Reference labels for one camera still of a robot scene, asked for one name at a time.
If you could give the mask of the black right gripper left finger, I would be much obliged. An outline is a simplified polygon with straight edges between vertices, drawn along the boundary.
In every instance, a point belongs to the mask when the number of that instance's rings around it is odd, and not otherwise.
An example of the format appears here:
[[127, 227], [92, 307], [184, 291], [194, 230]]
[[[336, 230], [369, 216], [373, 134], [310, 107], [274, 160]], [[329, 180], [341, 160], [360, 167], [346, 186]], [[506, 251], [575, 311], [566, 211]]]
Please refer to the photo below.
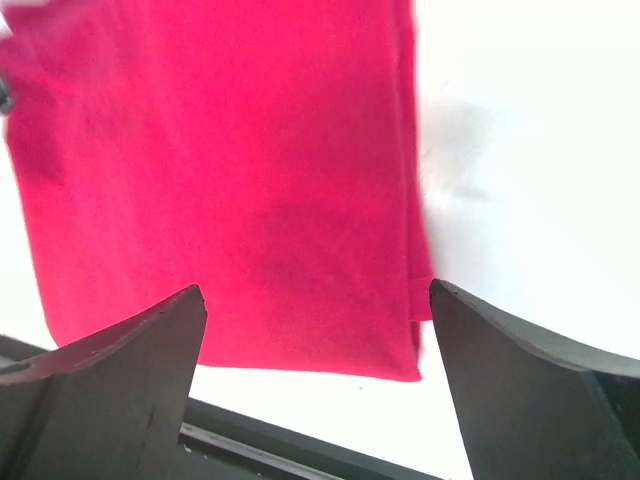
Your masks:
[[164, 479], [207, 313], [191, 285], [1, 370], [4, 479]]

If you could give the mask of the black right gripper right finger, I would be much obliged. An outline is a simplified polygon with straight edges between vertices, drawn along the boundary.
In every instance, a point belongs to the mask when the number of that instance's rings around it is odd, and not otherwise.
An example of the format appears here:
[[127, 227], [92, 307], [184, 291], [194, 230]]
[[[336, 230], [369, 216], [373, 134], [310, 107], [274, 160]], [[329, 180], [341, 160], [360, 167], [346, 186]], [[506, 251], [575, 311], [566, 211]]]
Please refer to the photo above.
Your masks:
[[638, 478], [638, 360], [530, 323], [447, 281], [433, 281], [429, 295], [474, 478]]

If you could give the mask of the magenta pink t shirt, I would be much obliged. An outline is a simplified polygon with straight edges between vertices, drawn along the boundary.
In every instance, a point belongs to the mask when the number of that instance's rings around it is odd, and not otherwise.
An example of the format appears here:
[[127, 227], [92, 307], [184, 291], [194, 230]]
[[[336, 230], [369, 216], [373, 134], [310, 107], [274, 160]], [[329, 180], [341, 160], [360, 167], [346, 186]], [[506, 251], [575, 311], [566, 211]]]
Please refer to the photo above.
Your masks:
[[6, 143], [57, 344], [196, 284], [203, 365], [420, 379], [411, 2], [4, 17]]

